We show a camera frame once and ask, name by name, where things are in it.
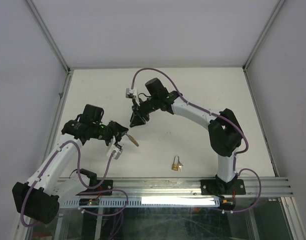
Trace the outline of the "small brass padlock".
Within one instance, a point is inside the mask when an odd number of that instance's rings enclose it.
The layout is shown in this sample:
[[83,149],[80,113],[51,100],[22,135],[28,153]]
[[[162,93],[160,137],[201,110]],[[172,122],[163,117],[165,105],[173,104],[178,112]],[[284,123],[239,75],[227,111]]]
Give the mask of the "small brass padlock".
[[126,134],[126,136],[128,137],[128,139],[135,145],[135,146],[137,146],[137,147],[139,147],[139,143],[137,142],[137,140],[133,137],[133,136],[131,136],[130,134]]

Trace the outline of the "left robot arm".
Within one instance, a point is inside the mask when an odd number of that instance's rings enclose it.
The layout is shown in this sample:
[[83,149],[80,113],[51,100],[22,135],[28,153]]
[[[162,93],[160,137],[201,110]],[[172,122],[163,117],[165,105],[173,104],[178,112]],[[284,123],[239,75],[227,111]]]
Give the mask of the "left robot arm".
[[103,115],[103,108],[87,104],[83,113],[64,125],[59,141],[39,169],[25,183],[13,186],[16,210],[24,227],[35,225],[26,223],[25,217],[35,223],[52,222],[60,205],[74,195],[109,191],[102,187],[104,177],[98,180],[96,173],[80,167],[81,148],[90,139],[105,141],[110,160],[122,153],[119,142],[129,129],[112,120],[104,125]]

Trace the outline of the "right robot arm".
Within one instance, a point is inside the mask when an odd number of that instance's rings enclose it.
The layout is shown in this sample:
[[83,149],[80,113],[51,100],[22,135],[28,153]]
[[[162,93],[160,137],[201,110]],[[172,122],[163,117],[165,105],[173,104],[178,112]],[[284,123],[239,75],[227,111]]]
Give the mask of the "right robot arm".
[[158,78],[151,79],[145,86],[150,94],[145,101],[140,99],[136,89],[126,90],[126,97],[133,102],[130,127],[145,125],[150,114],[157,110],[187,118],[204,127],[209,133],[210,145],[218,155],[215,182],[207,188],[218,195],[230,192],[237,180],[234,154],[242,142],[240,125],[234,113],[228,108],[207,113],[184,102],[177,91],[169,92]]

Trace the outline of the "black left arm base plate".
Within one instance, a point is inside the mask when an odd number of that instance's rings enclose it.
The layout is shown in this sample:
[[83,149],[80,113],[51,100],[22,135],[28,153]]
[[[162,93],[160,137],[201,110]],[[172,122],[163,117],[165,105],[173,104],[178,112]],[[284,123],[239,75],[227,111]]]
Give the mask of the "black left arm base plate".
[[83,192],[78,193],[78,196],[111,196],[112,192],[110,190],[113,189],[113,180],[108,179],[104,180],[104,182],[95,189],[87,189]]

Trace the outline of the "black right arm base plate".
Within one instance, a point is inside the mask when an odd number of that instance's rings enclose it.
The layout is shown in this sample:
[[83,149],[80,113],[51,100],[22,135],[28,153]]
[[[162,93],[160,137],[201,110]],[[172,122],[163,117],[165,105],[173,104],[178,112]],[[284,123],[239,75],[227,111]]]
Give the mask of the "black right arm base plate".
[[219,179],[202,179],[200,180],[201,195],[203,196],[226,196],[226,195],[245,195],[246,188],[242,179],[233,179],[226,183]]

